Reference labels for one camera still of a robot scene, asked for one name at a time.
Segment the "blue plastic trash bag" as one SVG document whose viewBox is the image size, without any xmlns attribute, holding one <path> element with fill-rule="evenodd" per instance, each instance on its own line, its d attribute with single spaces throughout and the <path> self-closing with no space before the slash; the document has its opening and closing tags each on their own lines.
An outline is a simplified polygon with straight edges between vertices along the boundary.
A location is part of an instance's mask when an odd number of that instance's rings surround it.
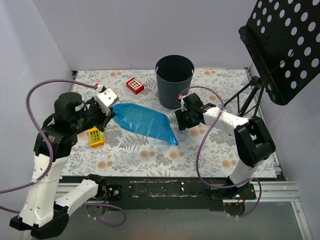
<svg viewBox="0 0 320 240">
<path fill-rule="evenodd" d="M 114 122 L 129 132 L 172 145 L 179 144 L 168 117 L 161 112 L 134 103 L 116 104 L 113 112 Z"/>
</svg>

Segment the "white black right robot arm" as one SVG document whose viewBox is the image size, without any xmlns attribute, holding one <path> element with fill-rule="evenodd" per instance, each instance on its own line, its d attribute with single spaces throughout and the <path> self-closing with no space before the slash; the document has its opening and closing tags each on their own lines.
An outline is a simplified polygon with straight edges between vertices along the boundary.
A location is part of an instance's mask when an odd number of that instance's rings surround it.
<svg viewBox="0 0 320 240">
<path fill-rule="evenodd" d="M 201 182 L 211 188 L 226 190 L 227 195 L 237 199 L 245 192 L 244 186 L 252 180 L 254 172 L 262 161 L 268 159 L 276 151 L 276 145 L 260 117 L 245 118 L 225 112 L 212 103 L 203 104 L 196 93 L 177 96 L 181 108 L 175 111 L 178 129 L 184 131 L 199 124 L 216 127 L 235 139 L 239 161 L 228 176 L 224 185 L 213 185 L 206 182 L 200 175 L 199 158 L 205 138 L 200 143 L 196 156 L 196 173 Z"/>
</svg>

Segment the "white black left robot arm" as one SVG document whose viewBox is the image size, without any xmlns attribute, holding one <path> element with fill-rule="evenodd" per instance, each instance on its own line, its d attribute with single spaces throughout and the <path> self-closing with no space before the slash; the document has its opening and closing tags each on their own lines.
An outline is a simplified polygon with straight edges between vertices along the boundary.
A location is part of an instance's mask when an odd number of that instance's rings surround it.
<svg viewBox="0 0 320 240">
<path fill-rule="evenodd" d="M 45 120 L 36 138 L 33 185 L 23 209 L 10 220 L 12 228 L 29 230 L 38 240 L 58 237 L 65 230 L 70 216 L 83 203 L 106 196 L 106 180 L 90 174 L 69 193 L 55 198 L 62 170 L 72 147 L 78 142 L 78 135 L 94 127 L 103 130 L 115 115 L 112 106 L 118 99 L 110 88 L 87 102 L 75 92 L 58 97 L 54 102 L 54 113 Z"/>
</svg>

